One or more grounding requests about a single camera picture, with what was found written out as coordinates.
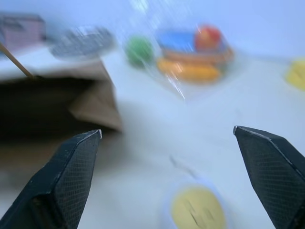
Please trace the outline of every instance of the table surface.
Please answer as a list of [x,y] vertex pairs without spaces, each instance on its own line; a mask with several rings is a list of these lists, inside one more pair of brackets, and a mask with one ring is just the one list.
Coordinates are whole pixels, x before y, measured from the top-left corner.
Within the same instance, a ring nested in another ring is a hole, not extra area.
[[[61,64],[46,50],[19,60],[36,71]],[[252,189],[233,127],[281,135],[305,152],[305,93],[285,82],[288,63],[249,57],[212,93],[184,101],[168,85],[130,67],[120,51],[102,60],[116,87],[124,134],[101,143],[79,229],[161,228],[163,198],[188,176],[172,165],[170,157],[215,184],[234,229],[274,229]],[[0,69],[17,71],[3,62]],[[22,186],[4,182],[5,171],[0,172],[3,215]]]

